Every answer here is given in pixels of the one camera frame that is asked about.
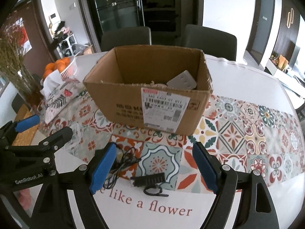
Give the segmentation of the person left hand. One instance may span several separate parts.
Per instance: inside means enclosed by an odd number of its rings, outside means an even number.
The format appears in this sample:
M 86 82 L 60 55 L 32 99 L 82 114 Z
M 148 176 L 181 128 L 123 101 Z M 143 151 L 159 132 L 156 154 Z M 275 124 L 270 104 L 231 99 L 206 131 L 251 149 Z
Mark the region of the person left hand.
M 31 206 L 30 190 L 29 189 L 20 190 L 18 201 L 24 210 L 28 210 Z

